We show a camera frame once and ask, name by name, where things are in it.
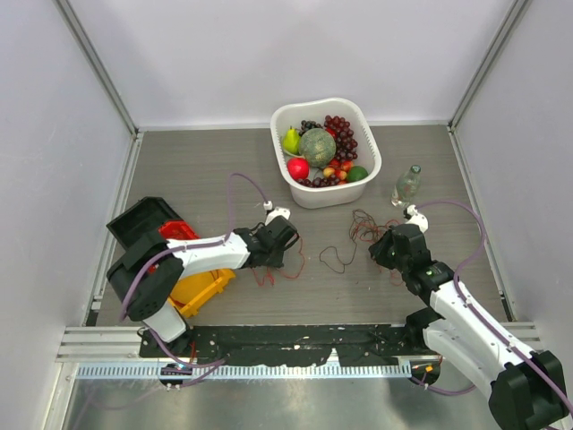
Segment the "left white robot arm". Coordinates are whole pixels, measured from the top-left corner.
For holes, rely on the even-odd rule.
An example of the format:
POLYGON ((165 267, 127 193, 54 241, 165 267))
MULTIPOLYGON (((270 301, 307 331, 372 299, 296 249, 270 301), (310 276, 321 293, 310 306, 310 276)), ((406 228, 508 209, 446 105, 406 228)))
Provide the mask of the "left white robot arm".
POLYGON ((181 357, 191 336, 186 320, 168 303, 177 282, 222 269, 281 268, 284 253, 299 238, 282 215, 255 228, 198 240, 166 239, 150 231, 112 265, 107 280, 122 302, 120 318, 143 323, 169 356, 181 357))

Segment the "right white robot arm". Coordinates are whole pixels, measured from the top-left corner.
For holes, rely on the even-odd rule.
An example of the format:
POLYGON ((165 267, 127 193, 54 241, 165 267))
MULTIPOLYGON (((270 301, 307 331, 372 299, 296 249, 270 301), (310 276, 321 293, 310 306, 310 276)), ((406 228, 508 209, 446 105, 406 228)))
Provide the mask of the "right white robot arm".
POLYGON ((398 271, 425 304, 406 319, 407 348, 446 358, 487 399, 500 428, 545 429, 571 414, 559 359, 535 351, 493 318, 446 263, 432 259, 416 224, 390 228, 369 253, 398 271))

